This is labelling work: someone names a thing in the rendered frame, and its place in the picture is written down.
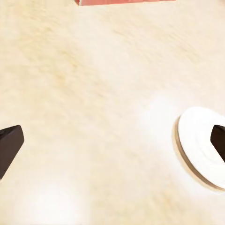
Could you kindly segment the saucer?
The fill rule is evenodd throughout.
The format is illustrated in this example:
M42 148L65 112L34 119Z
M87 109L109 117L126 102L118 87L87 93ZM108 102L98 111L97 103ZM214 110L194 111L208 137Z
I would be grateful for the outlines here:
M193 106L181 114L179 135L185 154L195 169L209 182L225 189L225 162L210 136L214 125L225 127L225 117L201 106Z

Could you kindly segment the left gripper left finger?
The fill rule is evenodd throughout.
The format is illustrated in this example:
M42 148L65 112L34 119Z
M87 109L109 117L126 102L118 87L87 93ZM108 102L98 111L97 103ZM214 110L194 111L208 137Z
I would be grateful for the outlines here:
M0 130L0 181L24 144L21 125Z

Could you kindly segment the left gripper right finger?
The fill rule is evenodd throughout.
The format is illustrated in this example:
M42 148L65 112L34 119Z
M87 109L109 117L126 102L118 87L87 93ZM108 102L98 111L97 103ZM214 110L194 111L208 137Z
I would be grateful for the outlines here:
M220 157L225 162L225 127L221 125L214 125L211 136L210 142L220 155Z

